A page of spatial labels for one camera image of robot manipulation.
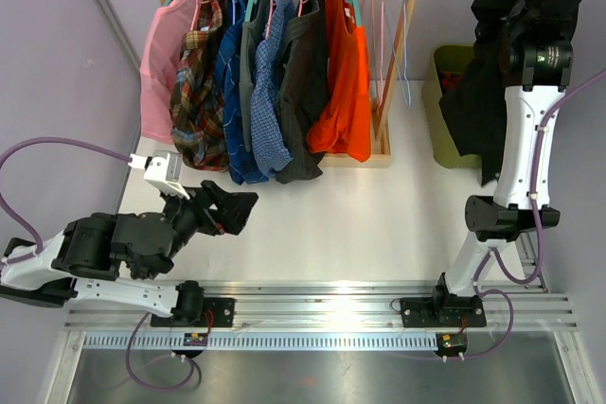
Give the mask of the light blue wire hanger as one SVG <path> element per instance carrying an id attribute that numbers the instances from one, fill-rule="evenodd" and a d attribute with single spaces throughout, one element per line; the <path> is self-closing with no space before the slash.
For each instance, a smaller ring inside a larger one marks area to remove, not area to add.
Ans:
<path id="1" fill-rule="evenodd" d="M 410 26 L 414 15 L 416 0 L 400 0 L 401 1 L 401 18 L 402 24 L 398 26 L 400 33 L 398 38 L 394 38 L 391 33 L 391 28 L 388 20 L 383 20 L 383 25 L 386 26 L 388 37 L 391 39 L 391 58 L 393 62 L 392 69 L 396 72 L 396 81 L 398 82 L 401 94 L 403 95 L 405 104 L 408 108 L 412 106 L 412 87 L 409 79 L 409 35 Z"/>

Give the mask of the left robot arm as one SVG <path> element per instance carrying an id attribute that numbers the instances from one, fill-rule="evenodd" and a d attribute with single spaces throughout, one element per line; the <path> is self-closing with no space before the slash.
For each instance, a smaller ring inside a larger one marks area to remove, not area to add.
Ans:
<path id="1" fill-rule="evenodd" d="M 258 201 L 212 181 L 164 193 L 159 212 L 94 213 L 42 245 L 13 238 L 1 265 L 3 298 L 34 307 L 98 301 L 149 312 L 160 327 L 207 326 L 213 307 L 195 280 L 158 285 L 196 235 L 237 236 Z"/>

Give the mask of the red black plaid shirt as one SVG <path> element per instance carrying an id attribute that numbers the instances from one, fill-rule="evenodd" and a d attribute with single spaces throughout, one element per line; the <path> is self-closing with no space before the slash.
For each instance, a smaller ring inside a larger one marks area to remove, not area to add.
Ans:
<path id="1" fill-rule="evenodd" d="M 455 72 L 439 72 L 438 80 L 443 94 L 452 92 L 461 83 L 463 75 Z"/>

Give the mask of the pink wire hanger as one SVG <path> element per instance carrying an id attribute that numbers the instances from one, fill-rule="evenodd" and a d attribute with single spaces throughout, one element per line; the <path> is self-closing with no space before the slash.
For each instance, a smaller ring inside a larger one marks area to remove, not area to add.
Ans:
<path id="1" fill-rule="evenodd" d="M 375 70 L 375 89 L 377 107 L 383 105 L 384 92 L 384 36 L 385 36 L 385 0 L 370 0 L 371 37 L 373 52 L 373 69 Z"/>

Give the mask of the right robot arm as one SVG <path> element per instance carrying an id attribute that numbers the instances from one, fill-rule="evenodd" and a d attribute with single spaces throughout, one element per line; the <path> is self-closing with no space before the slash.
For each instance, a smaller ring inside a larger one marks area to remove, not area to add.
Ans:
<path id="1" fill-rule="evenodd" d="M 489 196 L 465 205 L 468 234 L 427 297 L 401 299 L 407 328 L 483 327 L 481 282 L 521 234 L 557 226 L 548 174 L 558 112 L 569 97 L 582 0 L 473 0 L 474 55 L 439 102 L 456 150 L 481 160 Z"/>

